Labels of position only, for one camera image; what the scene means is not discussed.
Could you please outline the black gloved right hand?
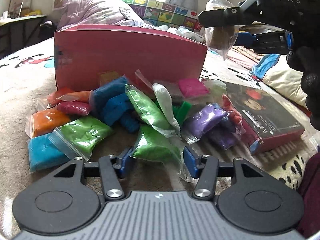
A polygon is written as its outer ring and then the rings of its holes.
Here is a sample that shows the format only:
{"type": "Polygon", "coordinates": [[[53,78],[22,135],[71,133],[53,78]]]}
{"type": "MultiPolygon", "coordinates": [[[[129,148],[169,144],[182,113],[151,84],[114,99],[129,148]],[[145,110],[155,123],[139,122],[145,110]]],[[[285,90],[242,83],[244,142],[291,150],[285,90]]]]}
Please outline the black gloved right hand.
{"type": "Polygon", "coordinates": [[[319,49],[300,47],[290,51],[287,64],[294,70],[303,72],[300,81],[303,92],[307,95],[306,107],[311,112],[310,123],[316,130],[320,128],[320,73],[319,49]]]}

